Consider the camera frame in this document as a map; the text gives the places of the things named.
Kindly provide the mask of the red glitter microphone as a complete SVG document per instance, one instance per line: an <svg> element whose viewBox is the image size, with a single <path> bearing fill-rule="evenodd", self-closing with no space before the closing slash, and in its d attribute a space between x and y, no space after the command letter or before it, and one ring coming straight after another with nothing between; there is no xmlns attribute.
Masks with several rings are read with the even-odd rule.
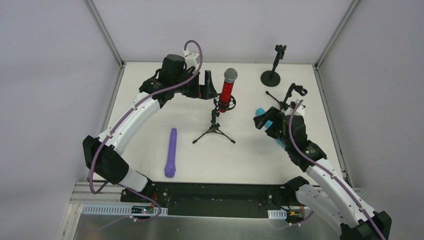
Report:
<svg viewBox="0 0 424 240"><path fill-rule="evenodd" d="M224 83L219 98L219 112L225 113L230 108L231 94L234 86L234 82L238 78L238 72L234 68L228 68L225 70Z"/></svg>

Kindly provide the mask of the black tripod shock-mount stand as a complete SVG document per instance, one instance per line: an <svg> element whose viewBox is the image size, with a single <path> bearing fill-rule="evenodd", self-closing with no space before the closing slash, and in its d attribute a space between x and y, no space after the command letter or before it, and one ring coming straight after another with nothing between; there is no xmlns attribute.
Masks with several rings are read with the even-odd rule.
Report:
<svg viewBox="0 0 424 240"><path fill-rule="evenodd" d="M232 138L230 138L228 135L226 135L223 131L220 130L221 125L218 123L218 118L221 115L220 109L221 109L221 94L219 93L216 97L213 99L214 103L214 109L211 111L211 125L203 132L198 138L194 139L192 141L192 144L196 144L202 137L204 137L207 134L217 134L226 137L231 143L235 144L236 141ZM231 111L235 108L237 102L236 99L231 95L229 99L229 103L224 104L224 110L225 111Z"/></svg>

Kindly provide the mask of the purple toy microphone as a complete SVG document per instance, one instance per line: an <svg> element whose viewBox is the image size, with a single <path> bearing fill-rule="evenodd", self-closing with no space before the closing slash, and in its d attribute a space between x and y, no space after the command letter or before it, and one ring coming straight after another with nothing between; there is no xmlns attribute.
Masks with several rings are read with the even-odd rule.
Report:
<svg viewBox="0 0 424 240"><path fill-rule="evenodd" d="M172 128L169 137L167 160L164 168L164 175L167 178L173 178L176 173L177 136L177 129Z"/></svg>

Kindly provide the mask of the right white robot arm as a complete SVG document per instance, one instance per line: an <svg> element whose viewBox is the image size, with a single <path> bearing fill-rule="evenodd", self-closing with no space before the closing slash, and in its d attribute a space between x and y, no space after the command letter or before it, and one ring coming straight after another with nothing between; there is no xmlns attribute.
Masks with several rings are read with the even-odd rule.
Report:
<svg viewBox="0 0 424 240"><path fill-rule="evenodd" d="M255 127L279 140L290 160L325 192L319 193L303 177L286 183L295 199L329 224L341 240L387 240L392 219L366 203L338 174L324 151L309 140L302 115L284 113L275 107L258 109Z"/></svg>

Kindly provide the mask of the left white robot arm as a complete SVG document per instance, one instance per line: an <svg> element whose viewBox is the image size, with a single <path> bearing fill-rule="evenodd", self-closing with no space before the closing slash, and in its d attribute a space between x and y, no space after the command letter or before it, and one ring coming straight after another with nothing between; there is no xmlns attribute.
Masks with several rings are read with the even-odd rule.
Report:
<svg viewBox="0 0 424 240"><path fill-rule="evenodd" d="M201 55L168 54L161 68L142 83L133 101L122 115L98 136L88 135L82 142L89 174L97 174L113 185L141 192L149 178L132 169L123 159L127 145L143 124L157 113L175 94L188 98L209 100L217 93L212 85L212 74L205 71L204 84L199 84Z"/></svg>

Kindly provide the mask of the black tripod clip stand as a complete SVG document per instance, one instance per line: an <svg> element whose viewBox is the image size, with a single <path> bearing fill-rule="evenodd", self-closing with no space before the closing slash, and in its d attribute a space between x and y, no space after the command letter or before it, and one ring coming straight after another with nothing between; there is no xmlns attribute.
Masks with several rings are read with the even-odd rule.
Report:
<svg viewBox="0 0 424 240"><path fill-rule="evenodd" d="M275 98L272 94L269 93L269 91L265 91L265 94L270 96L273 100L275 100L278 103L280 110L286 111L289 108L293 109L295 107L295 103L293 101L291 103L287 102L288 99L293 96L293 91L297 92L302 97L308 94L307 89L305 89L302 85L297 85L296 83L292 83L289 86L283 101L280 101L277 98Z"/></svg>

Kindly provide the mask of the black round-base mic stand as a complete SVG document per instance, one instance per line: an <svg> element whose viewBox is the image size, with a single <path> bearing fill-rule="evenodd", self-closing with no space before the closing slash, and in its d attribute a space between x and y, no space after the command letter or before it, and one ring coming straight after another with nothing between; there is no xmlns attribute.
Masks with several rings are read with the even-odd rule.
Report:
<svg viewBox="0 0 424 240"><path fill-rule="evenodd" d="M280 75L276 72L276 68L279 65L280 60L284 58L285 51L287 49L286 45L276 45L275 51L276 56L272 64L272 69L264 71L260 76L260 81L267 87L276 87L281 82Z"/></svg>

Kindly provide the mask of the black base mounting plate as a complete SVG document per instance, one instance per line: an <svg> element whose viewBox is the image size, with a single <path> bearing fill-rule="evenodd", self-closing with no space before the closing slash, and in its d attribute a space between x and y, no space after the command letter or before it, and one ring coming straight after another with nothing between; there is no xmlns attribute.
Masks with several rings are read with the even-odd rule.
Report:
<svg viewBox="0 0 424 240"><path fill-rule="evenodd" d="M228 184L152 182L142 190L145 198L125 189L123 203L148 204L155 200L171 216L268 218L271 211L300 216L306 208L293 189L283 184Z"/></svg>

